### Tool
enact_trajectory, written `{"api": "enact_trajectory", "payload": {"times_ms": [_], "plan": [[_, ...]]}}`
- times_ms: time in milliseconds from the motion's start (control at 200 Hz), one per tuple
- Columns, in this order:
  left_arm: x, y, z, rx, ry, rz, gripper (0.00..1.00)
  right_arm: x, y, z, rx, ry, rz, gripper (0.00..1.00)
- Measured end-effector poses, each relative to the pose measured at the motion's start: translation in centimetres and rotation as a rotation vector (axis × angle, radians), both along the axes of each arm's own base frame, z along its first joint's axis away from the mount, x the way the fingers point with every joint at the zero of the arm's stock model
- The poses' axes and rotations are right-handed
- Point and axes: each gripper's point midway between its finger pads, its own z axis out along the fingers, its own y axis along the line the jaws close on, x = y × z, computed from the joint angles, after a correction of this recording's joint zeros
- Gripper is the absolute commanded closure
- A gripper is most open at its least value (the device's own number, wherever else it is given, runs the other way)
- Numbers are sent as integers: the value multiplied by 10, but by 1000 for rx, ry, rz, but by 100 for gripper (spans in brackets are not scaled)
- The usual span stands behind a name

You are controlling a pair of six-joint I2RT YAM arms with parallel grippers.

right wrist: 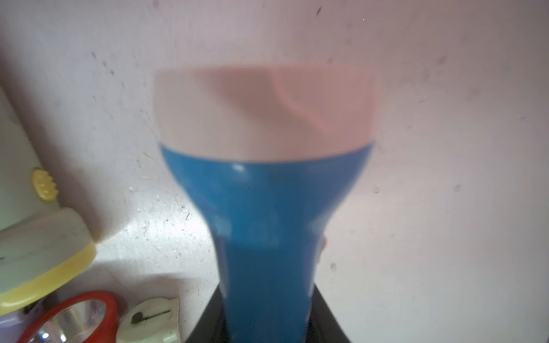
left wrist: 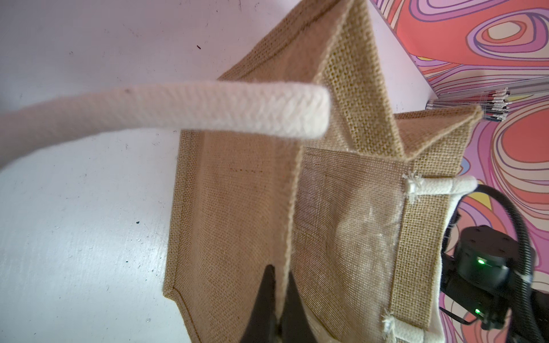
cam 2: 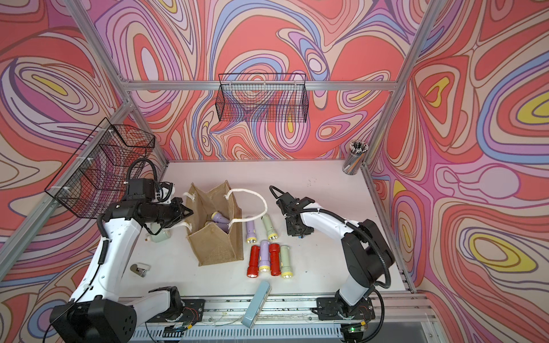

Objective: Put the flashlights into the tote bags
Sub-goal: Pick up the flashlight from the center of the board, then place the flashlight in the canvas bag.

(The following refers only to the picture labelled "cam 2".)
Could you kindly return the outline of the green flashlight row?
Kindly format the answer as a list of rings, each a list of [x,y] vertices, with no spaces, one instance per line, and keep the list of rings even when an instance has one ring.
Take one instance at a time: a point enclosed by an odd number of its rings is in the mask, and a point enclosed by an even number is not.
[[[262,216],[262,222],[266,231],[267,239],[270,241],[275,241],[278,239],[278,234],[276,229],[274,228],[273,222],[270,218],[269,214],[265,214]]]
[[[290,259],[290,248],[286,245],[280,247],[280,267],[281,276],[285,279],[293,277],[293,267]]]

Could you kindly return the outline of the brown burlap tote bag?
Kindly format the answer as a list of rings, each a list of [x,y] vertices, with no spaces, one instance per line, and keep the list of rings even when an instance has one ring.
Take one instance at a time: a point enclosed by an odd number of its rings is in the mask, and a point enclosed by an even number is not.
[[[263,209],[260,214],[243,217],[237,204],[236,194],[247,193],[260,200]],[[193,215],[184,220],[187,227],[187,241],[197,258],[200,267],[244,260],[243,226],[249,220],[255,220],[267,213],[267,203],[260,194],[248,189],[233,189],[225,181],[212,190],[205,192],[191,184],[184,194],[187,197],[185,206],[193,210]],[[227,234],[214,224],[211,215],[220,212],[230,220],[230,232]]]

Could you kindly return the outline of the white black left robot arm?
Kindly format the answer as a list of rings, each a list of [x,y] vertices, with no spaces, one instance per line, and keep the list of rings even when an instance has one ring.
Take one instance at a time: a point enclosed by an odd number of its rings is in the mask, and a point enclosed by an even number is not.
[[[120,284],[142,231],[151,237],[192,216],[193,211],[173,194],[174,184],[133,177],[133,161],[125,177],[122,199],[98,215],[100,243],[85,276],[67,304],[53,308],[49,325],[64,342],[128,342],[137,327],[159,317],[177,320],[184,311],[176,286],[159,287],[143,297],[122,304]]]

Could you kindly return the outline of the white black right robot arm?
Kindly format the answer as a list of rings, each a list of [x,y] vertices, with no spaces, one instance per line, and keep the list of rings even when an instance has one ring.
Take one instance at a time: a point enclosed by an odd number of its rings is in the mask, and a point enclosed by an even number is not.
[[[372,220],[346,220],[309,197],[296,198],[276,186],[271,185],[269,190],[290,237],[304,238],[321,232],[342,247],[348,278],[333,296],[317,298],[313,313],[322,321],[373,320],[375,311],[370,295],[379,294],[380,288],[390,288],[390,267],[395,263],[394,254],[377,224]]]

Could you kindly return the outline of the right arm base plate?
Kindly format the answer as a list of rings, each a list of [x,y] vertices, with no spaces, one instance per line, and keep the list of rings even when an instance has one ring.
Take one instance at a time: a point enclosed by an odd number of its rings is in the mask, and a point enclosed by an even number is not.
[[[370,298],[362,298],[355,305],[348,305],[335,297],[318,297],[316,307],[311,309],[321,321],[359,320],[370,322],[376,318],[373,303]]]

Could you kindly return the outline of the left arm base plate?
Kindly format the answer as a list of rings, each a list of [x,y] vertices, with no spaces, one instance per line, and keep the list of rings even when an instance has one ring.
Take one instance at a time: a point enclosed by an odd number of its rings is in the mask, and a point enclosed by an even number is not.
[[[205,299],[183,299],[183,309],[177,315],[167,317],[166,322],[182,322],[187,324],[197,324],[204,317]]]

